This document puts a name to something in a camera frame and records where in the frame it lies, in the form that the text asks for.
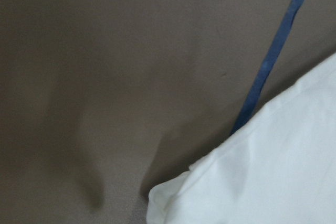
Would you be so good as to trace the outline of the white printed t-shirt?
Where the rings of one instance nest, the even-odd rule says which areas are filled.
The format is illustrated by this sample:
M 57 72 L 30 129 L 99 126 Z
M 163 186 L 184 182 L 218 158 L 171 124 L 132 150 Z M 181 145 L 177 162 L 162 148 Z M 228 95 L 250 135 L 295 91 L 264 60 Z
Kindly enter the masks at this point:
M 335 223 L 335 55 L 153 187 L 147 223 Z

